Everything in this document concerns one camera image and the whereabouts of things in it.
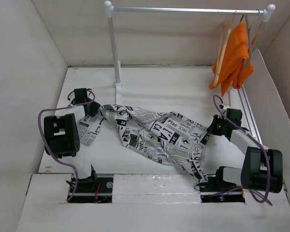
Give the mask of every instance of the orange cloth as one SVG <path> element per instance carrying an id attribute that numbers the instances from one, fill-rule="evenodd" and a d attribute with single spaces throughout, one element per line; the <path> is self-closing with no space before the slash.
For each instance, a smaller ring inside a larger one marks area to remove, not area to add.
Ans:
<path id="1" fill-rule="evenodd" d="M 221 84 L 221 95 L 223 96 L 231 83 L 233 88 L 240 89 L 243 83 L 253 73 L 253 66 L 249 63 L 244 68 L 243 60 L 248 60 L 248 38 L 246 23 L 240 22 L 229 36 L 226 51 L 224 54 L 219 79 L 216 87 Z M 215 74 L 217 59 L 213 66 Z M 210 89 L 214 89 L 214 80 L 209 85 Z"/>

